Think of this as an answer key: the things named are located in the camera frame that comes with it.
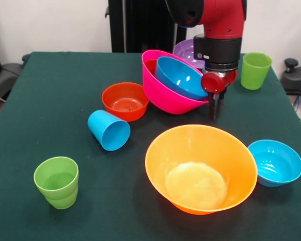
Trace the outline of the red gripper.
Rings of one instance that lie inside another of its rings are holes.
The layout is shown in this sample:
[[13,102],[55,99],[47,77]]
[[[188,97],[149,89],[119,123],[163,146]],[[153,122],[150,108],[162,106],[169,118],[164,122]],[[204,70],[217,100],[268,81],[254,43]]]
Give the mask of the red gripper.
[[237,70],[230,72],[206,72],[201,78],[201,86],[208,93],[209,119],[215,120],[215,94],[219,94],[217,103],[217,115],[219,115],[224,105],[225,89],[231,85],[237,77]]

